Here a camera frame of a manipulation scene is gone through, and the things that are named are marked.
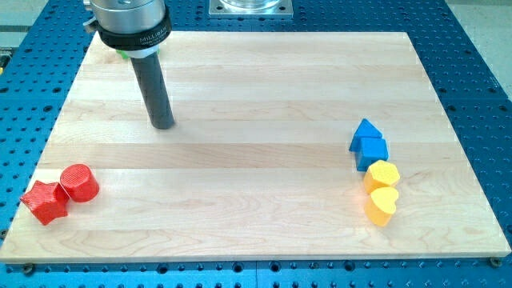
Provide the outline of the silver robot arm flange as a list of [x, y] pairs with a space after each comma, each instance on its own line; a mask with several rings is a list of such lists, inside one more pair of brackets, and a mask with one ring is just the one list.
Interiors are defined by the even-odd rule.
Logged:
[[164, 0], [84, 0], [93, 13], [84, 23], [88, 32], [97, 32], [108, 47], [130, 58], [146, 58], [171, 33], [170, 12]]

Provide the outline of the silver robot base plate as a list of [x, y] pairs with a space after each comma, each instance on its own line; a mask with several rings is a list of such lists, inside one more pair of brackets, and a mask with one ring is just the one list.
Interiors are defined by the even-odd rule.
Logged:
[[292, 0], [209, 0], [212, 18], [292, 18]]

